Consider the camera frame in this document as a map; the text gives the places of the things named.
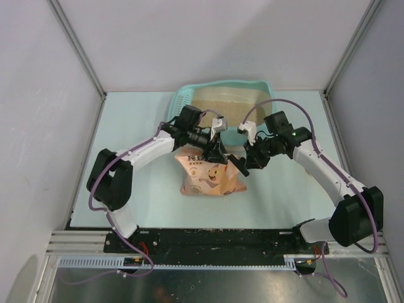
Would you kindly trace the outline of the pink cat litter bag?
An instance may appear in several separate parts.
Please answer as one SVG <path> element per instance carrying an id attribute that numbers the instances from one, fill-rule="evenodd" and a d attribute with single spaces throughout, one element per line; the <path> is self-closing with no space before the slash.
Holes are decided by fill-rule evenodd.
<path id="1" fill-rule="evenodd" d="M 211 163 L 203 160 L 200 151 L 181 150 L 175 159 L 182 165 L 186 175 L 181 187 L 185 196 L 225 196 L 247 190 L 239 180 L 239 171 L 232 162 Z"/>

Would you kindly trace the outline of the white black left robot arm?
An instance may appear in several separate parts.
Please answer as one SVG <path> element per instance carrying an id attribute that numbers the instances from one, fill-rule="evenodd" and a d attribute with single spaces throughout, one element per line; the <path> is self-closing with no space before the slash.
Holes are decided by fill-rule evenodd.
<path id="1" fill-rule="evenodd" d="M 98 153 L 86 184 L 88 206 L 104 213 L 124 251 L 133 252 L 140 244 L 136 234 L 139 225 L 130 206 L 135 173 L 186 145 L 200 149 L 205 162 L 227 163 L 220 137 L 227 130 L 227 121 L 215 112 L 211 126 L 202 128 L 199 124 L 208 113 L 209 110 L 187 105 L 178 116 L 160 122 L 151 138 L 122 151 L 105 148 Z"/>

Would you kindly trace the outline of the teal and beige litter box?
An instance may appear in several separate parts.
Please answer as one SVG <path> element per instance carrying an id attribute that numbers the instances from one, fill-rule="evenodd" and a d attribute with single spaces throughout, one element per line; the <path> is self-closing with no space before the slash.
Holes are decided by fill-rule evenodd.
<path id="1" fill-rule="evenodd" d="M 225 80 L 203 84 L 182 86 L 174 94 L 170 103 L 167 120 L 178 116 L 185 105 L 193 100 L 219 100 L 252 103 L 273 99 L 274 93 L 265 81 Z M 247 137 L 237 132 L 237 127 L 228 127 L 221 133 L 226 149 L 232 152 L 241 151 Z"/>

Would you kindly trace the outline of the black t-shaped plastic part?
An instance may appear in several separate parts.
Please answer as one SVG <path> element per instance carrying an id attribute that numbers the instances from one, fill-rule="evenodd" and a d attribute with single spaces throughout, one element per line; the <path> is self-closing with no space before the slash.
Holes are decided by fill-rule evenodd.
<path id="1" fill-rule="evenodd" d="M 234 154 L 229 154 L 227 158 L 234 164 L 234 166 L 243 176 L 249 176 L 250 173 L 246 167 L 246 159 L 244 157 L 236 157 Z"/>

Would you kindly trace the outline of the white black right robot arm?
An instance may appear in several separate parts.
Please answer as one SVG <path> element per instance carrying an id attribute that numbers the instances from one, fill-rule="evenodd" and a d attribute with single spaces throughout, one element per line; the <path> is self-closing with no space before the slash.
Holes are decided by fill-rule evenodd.
<path id="1" fill-rule="evenodd" d="M 264 119 L 270 137 L 261 138 L 255 122 L 244 120 L 238 132 L 247 135 L 243 173 L 263 169 L 272 157 L 287 155 L 301 165 L 325 190 L 335 210 L 331 217 L 312 219 L 296 225 L 292 248 L 306 253 L 315 242 L 336 241 L 343 247 L 358 244 L 383 229 L 384 196 L 376 187 L 367 187 L 331 161 L 305 127 L 294 128 L 284 112 Z"/>

